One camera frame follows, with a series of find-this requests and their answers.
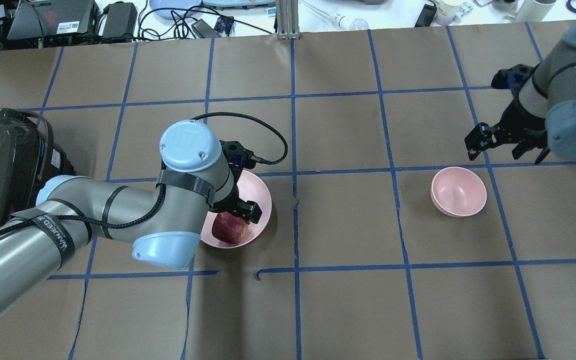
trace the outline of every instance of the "white container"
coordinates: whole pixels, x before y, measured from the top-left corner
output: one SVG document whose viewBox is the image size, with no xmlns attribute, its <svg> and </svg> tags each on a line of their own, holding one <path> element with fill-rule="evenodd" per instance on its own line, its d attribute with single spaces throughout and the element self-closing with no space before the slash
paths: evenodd
<svg viewBox="0 0 576 360">
<path fill-rule="evenodd" d="M 555 5 L 555 0 L 525 0 L 514 17 L 515 23 L 538 22 L 544 20 L 546 14 Z"/>
<path fill-rule="evenodd" d="M 442 27 L 447 27 L 453 22 L 462 4 L 464 4 L 464 0 L 440 0 L 434 21 Z"/>
</svg>

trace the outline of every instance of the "electronic device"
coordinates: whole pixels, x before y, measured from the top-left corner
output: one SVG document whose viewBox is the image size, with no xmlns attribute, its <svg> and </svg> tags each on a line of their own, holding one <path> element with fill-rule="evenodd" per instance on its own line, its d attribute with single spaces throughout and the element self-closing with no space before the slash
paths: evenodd
<svg viewBox="0 0 576 360">
<path fill-rule="evenodd" d="M 66 153 L 53 138 L 50 123 L 41 118 L 39 132 L 32 112 L 0 109 L 0 227 L 11 213 L 31 208 L 46 181 L 73 174 Z"/>
<path fill-rule="evenodd" d="M 229 36 L 233 32 L 233 27 L 235 25 L 235 18 L 232 16 L 219 16 L 217 22 L 215 23 L 213 29 L 220 36 Z"/>
<path fill-rule="evenodd" d="M 95 34 L 98 18 L 95 0 L 19 2 L 7 40 L 14 49 L 77 45 Z"/>
<path fill-rule="evenodd" d="M 190 27 L 192 28 L 192 32 L 199 38 L 199 39 L 207 39 L 207 38 L 218 38 L 221 37 L 215 29 L 210 27 L 204 19 L 199 19 L 193 22 Z"/>
<path fill-rule="evenodd" d="M 115 2 L 108 5 L 105 24 L 103 25 L 104 38 L 119 38 L 110 43 L 129 43 L 132 41 L 135 23 L 137 22 L 137 7 L 132 2 Z"/>
<path fill-rule="evenodd" d="M 423 5 L 423 9 L 421 9 L 421 13 L 419 14 L 419 18 L 416 19 L 414 27 L 430 27 L 430 24 L 435 19 L 435 14 L 437 14 L 437 6 L 430 4 Z"/>
</svg>

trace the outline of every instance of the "velcro strap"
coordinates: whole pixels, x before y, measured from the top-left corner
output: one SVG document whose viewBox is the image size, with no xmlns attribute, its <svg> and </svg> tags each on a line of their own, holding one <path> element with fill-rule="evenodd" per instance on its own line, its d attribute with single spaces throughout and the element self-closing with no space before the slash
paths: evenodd
<svg viewBox="0 0 576 360">
<path fill-rule="evenodd" d="M 68 260 L 75 255 L 75 243 L 73 242 L 73 237 L 68 233 L 64 224 L 57 219 L 57 216 L 32 208 L 14 212 L 10 214 L 10 217 L 12 219 L 18 218 L 30 220 L 37 228 L 39 228 L 39 230 L 48 235 L 59 250 L 59 255 L 61 256 L 61 265 L 59 265 L 60 269 L 62 265 L 68 262 Z"/>
<path fill-rule="evenodd" d="M 206 198 L 206 203 L 213 207 L 215 202 L 215 187 L 210 182 L 190 173 L 162 170 L 157 178 L 157 184 L 185 189 Z"/>
</svg>

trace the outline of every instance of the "sticker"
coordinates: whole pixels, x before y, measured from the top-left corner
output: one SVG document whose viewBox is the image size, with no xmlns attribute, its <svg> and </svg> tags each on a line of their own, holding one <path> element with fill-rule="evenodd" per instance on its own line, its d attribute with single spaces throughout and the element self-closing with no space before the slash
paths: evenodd
<svg viewBox="0 0 576 360">
<path fill-rule="evenodd" d="M 79 21 L 60 22 L 57 26 L 57 34 L 76 33 L 80 29 Z"/>
<path fill-rule="evenodd" d="M 52 150 L 52 158 L 50 159 L 50 164 L 55 168 L 59 169 L 62 167 L 62 157 L 59 155 L 59 152 L 53 148 Z"/>
</svg>

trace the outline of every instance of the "power adapter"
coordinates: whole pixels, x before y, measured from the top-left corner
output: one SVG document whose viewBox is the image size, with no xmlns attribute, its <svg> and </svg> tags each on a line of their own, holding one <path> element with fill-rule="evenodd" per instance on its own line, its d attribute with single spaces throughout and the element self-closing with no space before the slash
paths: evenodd
<svg viewBox="0 0 576 360">
<path fill-rule="evenodd" d="M 109 43 L 130 43 L 137 22 L 135 4 L 132 2 L 115 2 L 108 5 L 107 10 L 108 15 L 103 26 L 103 38 L 117 38 L 109 41 Z"/>
</svg>

